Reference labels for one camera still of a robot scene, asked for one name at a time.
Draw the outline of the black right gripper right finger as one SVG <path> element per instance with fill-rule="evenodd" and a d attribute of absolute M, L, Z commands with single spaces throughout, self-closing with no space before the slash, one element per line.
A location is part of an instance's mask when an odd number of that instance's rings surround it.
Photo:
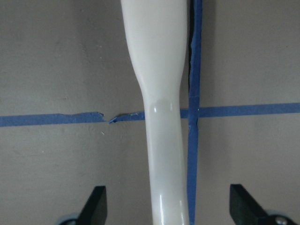
<path fill-rule="evenodd" d="M 268 214 L 241 185 L 230 185 L 229 212 L 236 225 L 295 225 L 282 214 Z"/>

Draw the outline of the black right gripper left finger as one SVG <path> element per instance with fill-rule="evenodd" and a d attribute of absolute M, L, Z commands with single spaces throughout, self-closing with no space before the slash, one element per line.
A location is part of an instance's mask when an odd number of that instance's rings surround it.
<path fill-rule="evenodd" d="M 107 196 L 105 186 L 94 187 L 78 218 L 71 225 L 104 225 L 107 219 Z"/>

